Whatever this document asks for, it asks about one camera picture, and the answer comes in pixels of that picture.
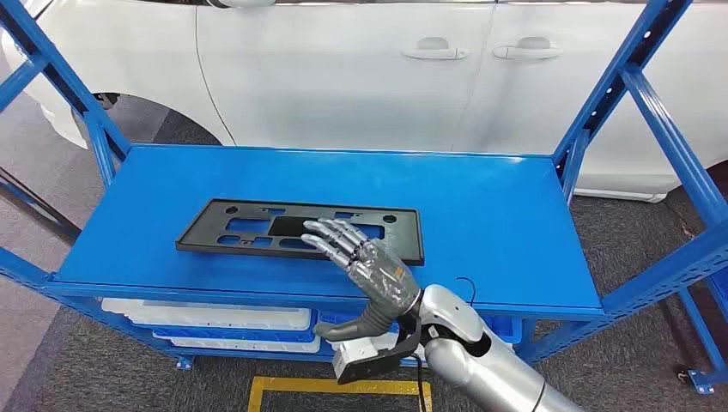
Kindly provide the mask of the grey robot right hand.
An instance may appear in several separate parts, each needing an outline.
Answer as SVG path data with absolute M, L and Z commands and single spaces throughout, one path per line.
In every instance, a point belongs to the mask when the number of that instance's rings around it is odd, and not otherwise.
M 357 318 L 316 324 L 317 336 L 330 342 L 380 336 L 415 306 L 420 287 L 407 265 L 380 239 L 370 239 L 340 219 L 308 220 L 303 226 L 301 240 L 323 252 L 368 297 Z

